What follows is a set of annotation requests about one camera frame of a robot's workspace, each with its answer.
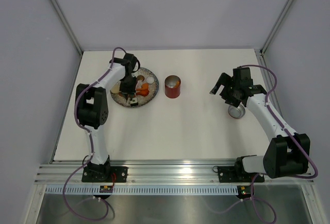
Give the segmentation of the beige dumpling toy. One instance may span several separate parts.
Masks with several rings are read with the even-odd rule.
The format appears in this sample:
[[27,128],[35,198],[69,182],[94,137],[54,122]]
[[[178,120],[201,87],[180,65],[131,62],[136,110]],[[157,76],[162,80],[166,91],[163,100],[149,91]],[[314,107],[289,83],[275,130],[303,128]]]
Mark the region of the beige dumpling toy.
[[111,93],[117,94],[120,92],[120,86],[115,85],[110,91],[111,91]]

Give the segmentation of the red cylindrical tin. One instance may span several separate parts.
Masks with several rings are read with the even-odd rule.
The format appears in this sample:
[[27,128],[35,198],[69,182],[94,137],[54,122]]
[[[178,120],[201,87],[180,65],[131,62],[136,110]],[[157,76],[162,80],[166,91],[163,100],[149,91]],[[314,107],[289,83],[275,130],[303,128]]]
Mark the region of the red cylindrical tin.
[[170,75],[164,80],[165,95],[168,98],[177,98],[180,95],[181,79],[176,75]]

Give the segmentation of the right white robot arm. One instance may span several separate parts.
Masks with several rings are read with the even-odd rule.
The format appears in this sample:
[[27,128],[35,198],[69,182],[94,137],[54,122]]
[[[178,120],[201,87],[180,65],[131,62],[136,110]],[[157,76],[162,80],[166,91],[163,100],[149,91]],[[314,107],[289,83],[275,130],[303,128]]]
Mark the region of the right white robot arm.
[[264,155],[237,158],[234,175],[238,180],[245,181],[256,173],[280,178],[301,177],[307,172],[310,165],[309,137],[297,133],[284,121],[269,101],[269,93],[263,86],[253,83],[248,65],[233,69],[231,76],[222,73],[210,93],[219,93],[230,107],[243,105],[247,108],[269,140]]

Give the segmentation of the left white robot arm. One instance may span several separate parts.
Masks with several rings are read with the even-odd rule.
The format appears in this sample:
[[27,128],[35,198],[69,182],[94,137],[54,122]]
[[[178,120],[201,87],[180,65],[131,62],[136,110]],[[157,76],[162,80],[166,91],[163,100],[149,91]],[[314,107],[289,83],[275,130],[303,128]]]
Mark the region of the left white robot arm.
[[132,100],[136,92],[140,62],[133,54],[125,53],[123,58],[112,57],[103,75],[91,84],[79,84],[76,88],[74,118],[78,127],[84,130],[90,143],[89,164],[96,166],[93,175],[101,182],[111,177],[111,168],[106,166],[109,154],[104,137],[104,124],[109,115],[107,95],[119,82],[120,93]]

